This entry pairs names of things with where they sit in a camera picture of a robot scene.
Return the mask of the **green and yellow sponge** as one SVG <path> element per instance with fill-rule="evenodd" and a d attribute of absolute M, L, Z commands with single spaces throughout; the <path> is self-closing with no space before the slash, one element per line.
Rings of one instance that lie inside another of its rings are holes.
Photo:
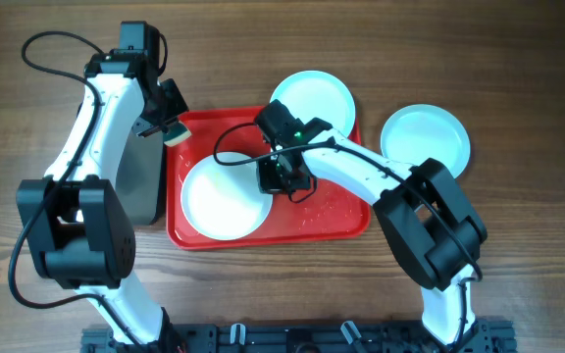
<path fill-rule="evenodd" d="M 163 142 L 168 147 L 176 146 L 191 137 L 191 132 L 183 123 L 175 123 L 163 135 Z"/>

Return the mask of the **white plate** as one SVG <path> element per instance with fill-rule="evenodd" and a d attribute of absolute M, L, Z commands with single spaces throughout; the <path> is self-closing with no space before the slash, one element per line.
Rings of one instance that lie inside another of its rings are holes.
<path fill-rule="evenodd" d="M 180 205 L 200 234 L 221 241 L 245 237 L 267 219 L 274 198 L 260 191 L 256 165 L 238 152 L 219 152 L 186 175 Z"/>

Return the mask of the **pale green plate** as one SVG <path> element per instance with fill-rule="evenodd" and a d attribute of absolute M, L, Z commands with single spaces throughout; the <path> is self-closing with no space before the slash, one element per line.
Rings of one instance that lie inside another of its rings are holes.
<path fill-rule="evenodd" d="M 454 177 L 467 168 L 471 142 L 462 123 L 450 112 L 429 104 L 399 109 L 385 122 L 382 154 L 391 160 L 421 165 L 428 158 L 442 162 Z"/>

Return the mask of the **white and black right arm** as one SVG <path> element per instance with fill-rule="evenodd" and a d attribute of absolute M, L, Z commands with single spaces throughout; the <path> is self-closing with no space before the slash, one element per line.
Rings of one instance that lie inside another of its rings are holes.
<path fill-rule="evenodd" d="M 330 181 L 371 205 L 396 262 L 423 293 L 422 323 L 452 351 L 474 325 L 470 285 L 483 278 L 477 261 L 487 230 L 441 162 L 391 161 L 339 131 L 266 132 L 266 161 L 278 172 Z"/>

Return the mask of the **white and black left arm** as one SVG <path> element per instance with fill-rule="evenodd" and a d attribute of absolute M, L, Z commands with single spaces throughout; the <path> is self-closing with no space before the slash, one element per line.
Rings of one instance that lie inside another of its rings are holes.
<path fill-rule="evenodd" d="M 37 273 L 88 300 L 117 342 L 134 352 L 183 348 L 168 314 L 133 270 L 134 226 L 154 220 L 163 171 L 162 133 L 186 111 L 176 84 L 148 49 L 95 54 L 85 96 L 59 156 L 16 196 Z"/>

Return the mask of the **red plastic tray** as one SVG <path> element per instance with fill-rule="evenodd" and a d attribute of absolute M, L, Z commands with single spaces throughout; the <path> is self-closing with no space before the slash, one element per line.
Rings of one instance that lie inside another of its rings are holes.
<path fill-rule="evenodd" d="M 352 238 L 370 223 L 370 206 L 342 187 L 321 179 L 317 191 L 294 204 L 285 195 L 276 195 L 265 222 L 237 240 L 214 240 L 192 227 L 181 207 L 184 180 L 200 160 L 213 152 L 219 136 L 232 126 L 251 123 L 260 106 L 200 110 L 180 115 L 191 137 L 166 150 L 167 235 L 182 250 L 214 250 L 246 246 Z"/>

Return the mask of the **black water tray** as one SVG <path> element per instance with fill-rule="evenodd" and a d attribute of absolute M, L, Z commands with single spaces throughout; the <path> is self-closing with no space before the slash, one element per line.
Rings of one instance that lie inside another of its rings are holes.
<path fill-rule="evenodd" d="M 158 214 L 163 162 L 163 140 L 158 133 L 141 137 L 132 126 L 140 103 L 112 97 L 102 107 L 98 127 L 70 180 L 98 176 L 111 181 L 131 223 L 145 226 Z"/>

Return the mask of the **pale blue rear plate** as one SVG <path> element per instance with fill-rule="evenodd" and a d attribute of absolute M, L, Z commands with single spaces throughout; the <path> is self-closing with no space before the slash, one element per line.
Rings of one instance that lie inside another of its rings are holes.
<path fill-rule="evenodd" d="M 322 71 L 302 71 L 285 78 L 271 95 L 291 114 L 308 123 L 319 118 L 348 137 L 356 122 L 356 106 L 348 87 L 336 76 Z"/>

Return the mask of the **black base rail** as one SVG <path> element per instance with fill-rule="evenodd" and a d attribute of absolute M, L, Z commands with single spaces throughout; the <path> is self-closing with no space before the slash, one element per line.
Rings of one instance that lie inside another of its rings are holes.
<path fill-rule="evenodd" d="M 246 326 L 175 325 L 182 347 L 176 352 L 450 352 L 420 321 L 360 325 Z M 82 332 L 79 352 L 161 352 L 118 342 L 108 328 Z M 457 352 L 515 353 L 513 323 L 477 319 Z"/>

